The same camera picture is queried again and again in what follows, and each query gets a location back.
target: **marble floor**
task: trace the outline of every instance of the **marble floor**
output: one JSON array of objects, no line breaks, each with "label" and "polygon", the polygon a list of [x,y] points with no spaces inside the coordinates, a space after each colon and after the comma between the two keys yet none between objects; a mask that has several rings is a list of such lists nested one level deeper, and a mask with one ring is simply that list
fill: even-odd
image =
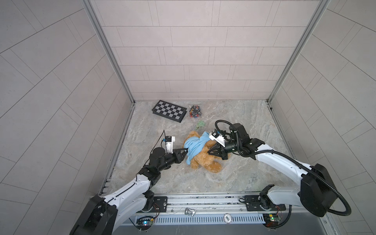
[{"label": "marble floor", "polygon": [[[178,101],[174,104],[189,108],[189,105],[201,106],[204,128],[197,132],[212,131],[218,119],[244,125],[251,138],[258,138],[268,145],[288,154],[287,148],[273,121],[264,100],[228,100],[228,101]],[[181,123],[152,113],[154,102],[137,102],[125,136],[120,155],[114,168],[109,192],[121,188],[132,180],[149,158],[149,153],[165,130],[166,135],[175,136],[174,148],[180,148],[191,130],[198,122],[191,120],[187,114]],[[183,161],[173,164],[168,170],[161,172],[161,179],[152,188],[154,193],[189,193],[189,192],[249,192],[260,191],[268,184],[292,186],[294,182],[282,173],[265,163],[251,158],[231,155],[226,161],[219,161],[222,171],[214,174],[203,167],[191,169]]]}]

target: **chessboard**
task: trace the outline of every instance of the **chessboard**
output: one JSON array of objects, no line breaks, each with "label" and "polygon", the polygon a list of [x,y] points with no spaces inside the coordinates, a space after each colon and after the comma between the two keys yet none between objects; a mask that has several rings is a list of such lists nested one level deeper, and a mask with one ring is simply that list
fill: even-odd
[{"label": "chessboard", "polygon": [[153,113],[173,121],[181,122],[187,113],[187,109],[175,104],[160,100],[152,109]]}]

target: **tiled wall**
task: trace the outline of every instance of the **tiled wall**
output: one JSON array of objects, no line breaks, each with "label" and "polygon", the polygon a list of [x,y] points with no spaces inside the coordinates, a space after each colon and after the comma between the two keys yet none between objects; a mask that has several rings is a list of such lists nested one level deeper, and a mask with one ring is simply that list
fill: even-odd
[{"label": "tiled wall", "polygon": [[92,0],[136,100],[266,99],[318,1]]},{"label": "tiled wall", "polygon": [[296,158],[325,166],[349,202],[333,215],[342,235],[376,234],[375,12],[332,0],[271,103]]},{"label": "tiled wall", "polygon": [[129,107],[79,0],[0,1],[0,234],[69,234]]}]

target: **brown fur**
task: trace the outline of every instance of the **brown fur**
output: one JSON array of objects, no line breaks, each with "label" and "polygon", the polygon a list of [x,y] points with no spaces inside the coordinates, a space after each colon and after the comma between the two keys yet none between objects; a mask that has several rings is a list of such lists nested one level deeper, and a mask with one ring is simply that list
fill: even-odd
[{"label": "brown fur", "polygon": [[[196,131],[191,131],[187,139],[193,136],[200,137],[200,135]],[[194,158],[191,160],[192,169],[198,169],[199,165],[201,165],[212,173],[218,173],[222,170],[221,164],[219,162],[214,161],[215,159],[222,159],[220,157],[208,154],[209,149],[211,149],[211,147],[213,147],[215,143],[215,140],[209,140],[208,142],[206,142],[201,152],[194,156]]]}]

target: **black mounting plate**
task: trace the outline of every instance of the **black mounting plate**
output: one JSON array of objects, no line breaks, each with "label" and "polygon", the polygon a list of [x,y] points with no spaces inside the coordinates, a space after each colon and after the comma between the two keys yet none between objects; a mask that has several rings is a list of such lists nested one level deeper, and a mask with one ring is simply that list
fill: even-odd
[{"label": "black mounting plate", "polygon": [[[246,203],[247,211],[264,210],[261,207],[261,203],[259,202],[258,197],[259,197],[259,195],[246,195],[246,196],[244,196],[244,200],[247,202]],[[286,206],[284,204],[280,204],[278,206],[279,206],[279,209],[281,211],[286,210]],[[270,211],[267,211],[267,210],[264,210],[264,211],[266,211],[266,212],[277,211],[277,206],[272,204],[272,209]]]},{"label": "black mounting plate", "polygon": [[[167,211],[167,197],[154,197],[154,203],[158,205],[160,211],[158,212],[166,212]],[[147,213],[156,213],[157,211],[152,206],[152,209],[148,211]]]}]

